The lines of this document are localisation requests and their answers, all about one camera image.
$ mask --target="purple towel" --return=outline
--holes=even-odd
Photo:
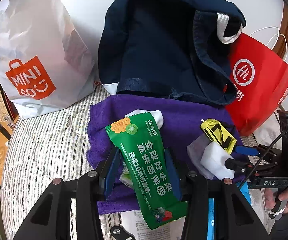
[[[207,105],[189,103],[163,98],[149,98],[135,95],[112,95],[104,101],[90,106],[90,122],[88,124],[88,136],[91,149],[87,152],[87,160],[92,167],[106,160],[112,142],[110,141],[105,127],[135,109],[149,111],[160,110],[164,118],[164,125],[160,129],[164,148],[172,147],[177,158],[185,161],[189,168],[196,171],[187,152],[186,147],[191,144],[203,132],[200,128],[201,119],[216,119],[233,124],[228,112]],[[236,132],[233,135],[237,139],[237,144],[243,145]],[[245,155],[232,153],[236,159],[246,160]],[[119,177],[122,172],[120,165],[115,186],[105,202],[98,202],[99,214],[138,210],[139,205],[135,192],[120,182]]]

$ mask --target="miniso bag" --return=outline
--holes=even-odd
[[[97,70],[60,0],[2,0],[0,82],[22,118],[64,109],[95,89]]]
[[[231,81],[236,100],[225,108],[241,136],[249,136],[288,94],[288,64],[264,44],[242,33],[232,44]]]

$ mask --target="bolt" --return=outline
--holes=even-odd
[[[119,235],[121,233],[121,230],[119,229],[114,229],[113,234]]]
[[[225,178],[224,179],[224,183],[227,184],[227,185],[231,185],[233,183],[233,181],[229,178]]]
[[[58,185],[62,182],[62,180],[60,178],[56,178],[56,179],[53,179],[53,184],[54,185]]]
[[[191,177],[196,177],[197,173],[195,171],[189,171],[188,175],[191,176]]]
[[[89,177],[95,177],[95,176],[97,175],[97,172],[96,172],[96,171],[89,171],[89,172],[87,173],[87,175],[88,175]]]

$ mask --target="grey cloth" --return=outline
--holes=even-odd
[[[207,179],[213,179],[214,175],[201,165],[205,147],[211,143],[206,134],[201,134],[194,142],[187,147],[187,154],[198,171]]]

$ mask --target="black cable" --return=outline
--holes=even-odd
[[[244,183],[248,180],[248,178],[253,174],[253,172],[256,170],[257,166],[260,164],[260,162],[264,159],[265,155],[270,151],[270,149],[272,149],[272,147],[274,146],[274,144],[277,143],[277,141],[284,135],[286,135],[288,133],[287,131],[282,132],[281,134],[279,134],[274,141],[268,146],[268,148],[266,149],[265,153],[262,155],[261,158],[259,158],[259,160],[255,163],[253,169],[249,172],[249,174],[243,179],[243,181],[241,182],[241,184],[238,186],[238,189],[241,189],[241,187],[244,185]]]

